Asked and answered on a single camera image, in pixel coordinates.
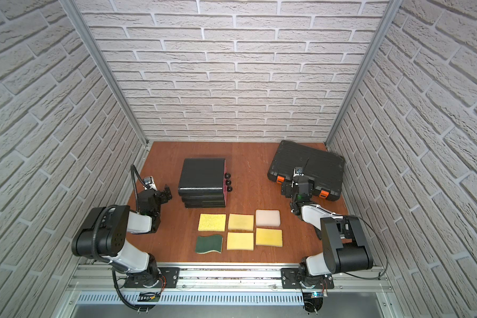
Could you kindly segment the bright yellow porous sponge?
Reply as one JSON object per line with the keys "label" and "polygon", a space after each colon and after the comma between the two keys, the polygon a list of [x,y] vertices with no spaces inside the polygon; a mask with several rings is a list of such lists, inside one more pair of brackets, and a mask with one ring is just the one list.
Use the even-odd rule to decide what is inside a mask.
{"label": "bright yellow porous sponge", "polygon": [[225,214],[205,214],[200,215],[198,224],[199,232],[224,232],[227,216]]}

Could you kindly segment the green wavy scouring sponge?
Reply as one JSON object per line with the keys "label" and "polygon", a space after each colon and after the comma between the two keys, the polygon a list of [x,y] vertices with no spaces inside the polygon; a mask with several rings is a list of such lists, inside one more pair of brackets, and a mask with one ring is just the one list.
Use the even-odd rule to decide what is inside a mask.
{"label": "green wavy scouring sponge", "polygon": [[197,238],[195,247],[195,253],[197,254],[222,253],[222,249],[222,235],[199,236]]}

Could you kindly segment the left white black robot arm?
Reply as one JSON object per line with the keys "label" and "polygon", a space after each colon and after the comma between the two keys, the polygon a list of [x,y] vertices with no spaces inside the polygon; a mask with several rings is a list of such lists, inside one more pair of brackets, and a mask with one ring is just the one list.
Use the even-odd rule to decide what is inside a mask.
{"label": "left white black robot arm", "polygon": [[147,188],[137,197],[138,211],[128,205],[110,205],[91,209],[72,241],[77,257],[103,262],[125,274],[133,287],[163,288],[166,279],[155,257],[127,240],[127,234],[156,233],[161,223],[161,206],[172,199],[171,190]]}

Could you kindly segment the black drawer cabinet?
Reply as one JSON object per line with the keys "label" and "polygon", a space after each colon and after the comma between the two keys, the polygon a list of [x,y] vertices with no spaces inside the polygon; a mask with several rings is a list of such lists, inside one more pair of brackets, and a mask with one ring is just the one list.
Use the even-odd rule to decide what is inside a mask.
{"label": "black drawer cabinet", "polygon": [[178,184],[178,195],[185,207],[225,207],[226,173],[224,158],[186,158]]}

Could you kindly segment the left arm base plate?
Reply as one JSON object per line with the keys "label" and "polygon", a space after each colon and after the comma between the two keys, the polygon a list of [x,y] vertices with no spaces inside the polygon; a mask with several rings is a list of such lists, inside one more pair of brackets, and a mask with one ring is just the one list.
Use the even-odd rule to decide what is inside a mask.
{"label": "left arm base plate", "polygon": [[175,288],[178,283],[181,268],[160,267],[158,274],[152,278],[149,274],[128,274],[123,285],[124,288]]}

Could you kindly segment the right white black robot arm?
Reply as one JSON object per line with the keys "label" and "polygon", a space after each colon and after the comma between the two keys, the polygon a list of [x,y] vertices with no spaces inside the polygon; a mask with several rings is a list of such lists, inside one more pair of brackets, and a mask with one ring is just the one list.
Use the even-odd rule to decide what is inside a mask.
{"label": "right white black robot arm", "polygon": [[313,184],[303,174],[284,180],[282,194],[290,198],[291,212],[314,227],[322,252],[306,257],[296,275],[303,288],[325,284],[332,274],[369,270],[374,259],[361,221],[356,216],[340,215],[312,201]]}

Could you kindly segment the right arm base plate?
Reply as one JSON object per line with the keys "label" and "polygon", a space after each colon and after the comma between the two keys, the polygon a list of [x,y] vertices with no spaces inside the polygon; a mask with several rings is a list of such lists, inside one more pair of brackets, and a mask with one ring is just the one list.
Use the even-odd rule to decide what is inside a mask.
{"label": "right arm base plate", "polygon": [[281,268],[283,289],[331,290],[335,287],[330,274],[311,276],[300,268]]}

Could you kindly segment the beige sponge pad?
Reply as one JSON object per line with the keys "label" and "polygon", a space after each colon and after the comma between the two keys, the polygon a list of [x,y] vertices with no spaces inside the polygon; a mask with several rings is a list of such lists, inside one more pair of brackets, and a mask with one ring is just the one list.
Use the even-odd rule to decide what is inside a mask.
{"label": "beige sponge pad", "polygon": [[257,227],[279,227],[281,224],[279,210],[256,210],[256,226]]}

